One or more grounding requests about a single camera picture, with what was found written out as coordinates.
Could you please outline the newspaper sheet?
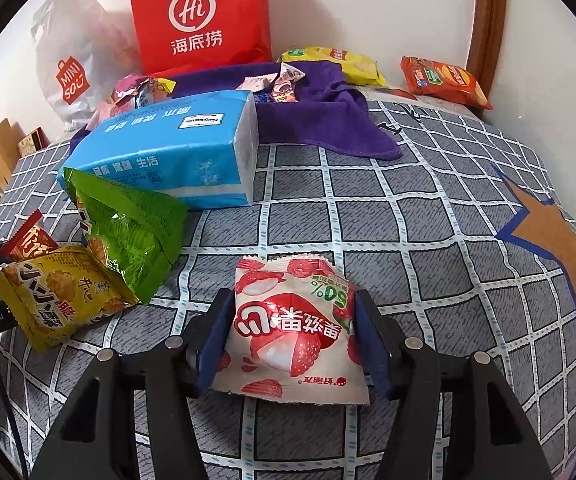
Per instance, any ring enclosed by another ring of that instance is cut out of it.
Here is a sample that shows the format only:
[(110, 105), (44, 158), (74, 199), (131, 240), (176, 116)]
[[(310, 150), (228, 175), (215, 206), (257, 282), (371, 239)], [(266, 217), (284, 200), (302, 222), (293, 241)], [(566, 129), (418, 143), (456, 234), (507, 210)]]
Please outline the newspaper sheet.
[(455, 105), (455, 102), (446, 101), (440, 98), (436, 98), (435, 96), (418, 96), (417, 94), (411, 93), (410, 91), (401, 88), (360, 86), (359, 90), (361, 90), (365, 96), (373, 96), (375, 99), (378, 99), (379, 96), (393, 96), (393, 98), (401, 98), (435, 106)]

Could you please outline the small pink sachet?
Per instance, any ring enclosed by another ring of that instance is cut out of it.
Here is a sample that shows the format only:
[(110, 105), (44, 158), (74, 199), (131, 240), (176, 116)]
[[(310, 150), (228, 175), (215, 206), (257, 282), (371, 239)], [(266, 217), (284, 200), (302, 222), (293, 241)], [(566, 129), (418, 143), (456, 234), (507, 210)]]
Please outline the small pink sachet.
[(245, 90), (253, 93), (263, 92), (271, 88), (277, 77), (277, 73), (270, 73), (259, 76), (247, 76), (241, 82), (241, 84), (239, 84), (237, 90)]

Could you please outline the blue tissue pack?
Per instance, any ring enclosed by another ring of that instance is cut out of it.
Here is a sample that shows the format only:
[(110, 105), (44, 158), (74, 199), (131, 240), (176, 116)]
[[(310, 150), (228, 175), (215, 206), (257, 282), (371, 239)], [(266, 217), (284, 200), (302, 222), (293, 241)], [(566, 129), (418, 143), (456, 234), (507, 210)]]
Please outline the blue tissue pack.
[(169, 99), (111, 117), (81, 140), (58, 171), (76, 169), (169, 194), (191, 209), (253, 202), (259, 148), (254, 96), (222, 90)]

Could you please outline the pink yellow snack packet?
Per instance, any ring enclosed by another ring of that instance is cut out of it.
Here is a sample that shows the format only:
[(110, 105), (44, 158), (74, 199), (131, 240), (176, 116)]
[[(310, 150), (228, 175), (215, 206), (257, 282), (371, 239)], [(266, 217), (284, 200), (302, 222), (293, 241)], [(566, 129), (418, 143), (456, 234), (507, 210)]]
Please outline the pink yellow snack packet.
[(111, 94), (112, 103), (120, 108), (145, 107), (169, 99), (176, 82), (167, 78), (155, 78), (131, 74), (118, 81)]

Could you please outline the brown wooden door frame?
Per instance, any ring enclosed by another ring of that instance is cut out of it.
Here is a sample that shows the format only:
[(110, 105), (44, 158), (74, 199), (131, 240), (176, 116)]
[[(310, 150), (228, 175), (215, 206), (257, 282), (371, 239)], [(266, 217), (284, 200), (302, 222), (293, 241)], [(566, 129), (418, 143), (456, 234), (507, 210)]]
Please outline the brown wooden door frame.
[(473, 74), (486, 96), (490, 96), (496, 74), (507, 0), (475, 0), (472, 34), (466, 70)]

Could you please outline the yellow chips bag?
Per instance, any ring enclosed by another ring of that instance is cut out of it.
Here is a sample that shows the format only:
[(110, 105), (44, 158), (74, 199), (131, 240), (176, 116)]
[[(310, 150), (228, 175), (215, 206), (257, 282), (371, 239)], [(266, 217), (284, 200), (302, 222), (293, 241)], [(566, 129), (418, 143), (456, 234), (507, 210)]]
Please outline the yellow chips bag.
[(341, 67), (350, 84), (373, 87), (388, 85), (377, 63), (369, 56), (357, 52), (329, 47), (293, 48), (282, 52), (280, 59), (283, 62), (331, 62)]

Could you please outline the slim pink candy packet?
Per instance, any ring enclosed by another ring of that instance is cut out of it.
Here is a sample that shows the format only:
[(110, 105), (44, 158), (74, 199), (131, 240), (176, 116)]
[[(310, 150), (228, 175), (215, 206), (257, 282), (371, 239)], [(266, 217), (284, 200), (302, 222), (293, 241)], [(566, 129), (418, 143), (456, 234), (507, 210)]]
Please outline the slim pink candy packet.
[(282, 62), (277, 78), (271, 87), (271, 99), (276, 103), (297, 102), (295, 86), (305, 73), (288, 63)]

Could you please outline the grey checked bed cover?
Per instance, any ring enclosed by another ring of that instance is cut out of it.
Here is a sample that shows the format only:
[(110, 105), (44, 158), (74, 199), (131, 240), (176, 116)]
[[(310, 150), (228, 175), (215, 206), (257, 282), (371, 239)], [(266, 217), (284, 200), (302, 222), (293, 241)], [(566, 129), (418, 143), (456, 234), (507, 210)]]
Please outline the grey checked bed cover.
[[(368, 289), (407, 336), (440, 353), (487, 350), (526, 411), (555, 479), (576, 479), (576, 310), (559, 263), (496, 237), (521, 203), (499, 169), (558, 202), (528, 146), (445, 110), (368, 101), (394, 162), (308, 145), (260, 145), (253, 205), (189, 212), (184, 249), (150, 306), (38, 353), (0, 335), (0, 370), (32, 470), (62, 404), (102, 347), (148, 350), (233, 285), (244, 255), (310, 252)], [(0, 202), (0, 239), (35, 209), (58, 242), (82, 238), (56, 181), (67, 143), (20, 159)], [(395, 404), (286, 405), (208, 391), (189, 402), (211, 479), (374, 479)]]

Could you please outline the white red lychee packet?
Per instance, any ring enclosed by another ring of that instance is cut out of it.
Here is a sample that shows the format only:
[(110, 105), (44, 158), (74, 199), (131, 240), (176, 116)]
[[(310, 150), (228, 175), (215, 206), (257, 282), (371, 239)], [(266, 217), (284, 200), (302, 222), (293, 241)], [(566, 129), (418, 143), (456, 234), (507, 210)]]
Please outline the white red lychee packet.
[(242, 258), (233, 292), (214, 390), (280, 403), (369, 403), (353, 329), (355, 287), (328, 259)]

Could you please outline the red small snack packet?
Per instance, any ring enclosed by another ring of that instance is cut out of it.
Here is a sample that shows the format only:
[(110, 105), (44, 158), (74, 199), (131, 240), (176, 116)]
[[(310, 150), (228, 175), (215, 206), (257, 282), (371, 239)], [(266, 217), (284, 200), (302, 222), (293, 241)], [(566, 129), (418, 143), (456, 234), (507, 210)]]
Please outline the red small snack packet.
[(41, 211), (35, 209), (0, 251), (8, 260), (24, 261), (49, 254), (58, 248), (59, 244), (43, 229)]

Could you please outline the white Miniso plastic bag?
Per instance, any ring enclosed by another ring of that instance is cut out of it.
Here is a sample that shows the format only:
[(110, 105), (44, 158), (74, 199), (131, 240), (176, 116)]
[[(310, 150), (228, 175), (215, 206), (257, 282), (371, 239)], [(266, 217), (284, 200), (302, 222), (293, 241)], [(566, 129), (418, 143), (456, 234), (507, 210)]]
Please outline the white Miniso plastic bag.
[(114, 85), (140, 70), (135, 44), (97, 0), (46, 0), (31, 36), (38, 84), (67, 132), (86, 126)]

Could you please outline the green snack packet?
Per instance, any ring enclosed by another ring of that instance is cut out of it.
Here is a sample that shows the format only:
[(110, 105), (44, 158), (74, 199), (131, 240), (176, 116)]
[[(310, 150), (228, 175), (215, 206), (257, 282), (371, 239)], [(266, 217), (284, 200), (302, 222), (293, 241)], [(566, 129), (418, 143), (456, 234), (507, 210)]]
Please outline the green snack packet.
[(62, 180), (92, 255), (140, 302), (149, 302), (181, 253), (187, 206), (77, 169), (62, 169)]

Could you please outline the pink peach snack packet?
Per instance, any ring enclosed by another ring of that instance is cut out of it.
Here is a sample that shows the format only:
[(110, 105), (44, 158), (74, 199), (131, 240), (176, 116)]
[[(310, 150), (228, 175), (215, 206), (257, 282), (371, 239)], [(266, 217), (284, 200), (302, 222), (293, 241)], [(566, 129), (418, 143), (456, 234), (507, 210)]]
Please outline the pink peach snack packet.
[(113, 117), (115, 114), (117, 114), (117, 107), (112, 102), (102, 101), (97, 107), (97, 110), (94, 111), (90, 121), (87, 122), (86, 129), (88, 131), (93, 131), (102, 122)]

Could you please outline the orange chips bag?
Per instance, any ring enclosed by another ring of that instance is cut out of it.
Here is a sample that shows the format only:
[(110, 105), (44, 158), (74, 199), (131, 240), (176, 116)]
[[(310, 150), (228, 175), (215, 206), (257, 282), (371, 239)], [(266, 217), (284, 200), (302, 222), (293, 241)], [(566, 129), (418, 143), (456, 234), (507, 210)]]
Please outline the orange chips bag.
[(464, 68), (417, 56), (403, 56), (401, 69), (408, 91), (412, 94), (434, 96), (437, 99), (483, 110), (493, 108), (478, 79)]

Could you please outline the red Haidilao paper bag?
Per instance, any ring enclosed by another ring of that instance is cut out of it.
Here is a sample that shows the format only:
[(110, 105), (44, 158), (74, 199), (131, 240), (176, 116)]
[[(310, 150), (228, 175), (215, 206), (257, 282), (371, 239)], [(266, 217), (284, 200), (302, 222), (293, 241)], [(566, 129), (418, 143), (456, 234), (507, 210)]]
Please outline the red Haidilao paper bag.
[(131, 0), (131, 7), (148, 74), (271, 60), (268, 0)]

